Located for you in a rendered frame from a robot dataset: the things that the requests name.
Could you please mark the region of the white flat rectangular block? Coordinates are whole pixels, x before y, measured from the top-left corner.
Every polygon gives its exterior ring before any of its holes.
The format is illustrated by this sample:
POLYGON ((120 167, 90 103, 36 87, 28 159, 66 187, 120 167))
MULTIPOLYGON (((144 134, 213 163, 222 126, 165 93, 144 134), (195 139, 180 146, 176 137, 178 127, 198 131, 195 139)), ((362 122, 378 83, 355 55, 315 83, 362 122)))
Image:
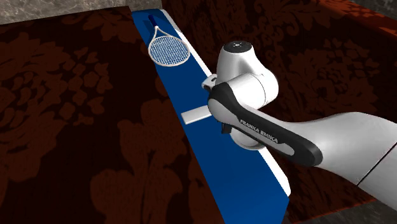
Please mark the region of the white flat rectangular block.
POLYGON ((212 116, 212 114, 207 105, 181 113, 181 117, 186 125, 203 120, 210 116, 212 116))

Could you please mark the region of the blue furniture with white edge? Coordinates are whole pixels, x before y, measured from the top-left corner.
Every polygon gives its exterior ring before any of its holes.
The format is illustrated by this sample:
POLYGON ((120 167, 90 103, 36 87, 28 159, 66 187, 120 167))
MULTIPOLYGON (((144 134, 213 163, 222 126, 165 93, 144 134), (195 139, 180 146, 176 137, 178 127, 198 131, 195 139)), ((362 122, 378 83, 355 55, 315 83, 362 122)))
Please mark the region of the blue furniture with white edge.
MULTIPOLYGON (((204 106, 208 74, 197 53, 176 67, 156 67, 178 115, 204 106)), ((225 224, 281 224, 289 203, 288 180, 268 152, 236 145, 213 117, 182 125, 225 224)))

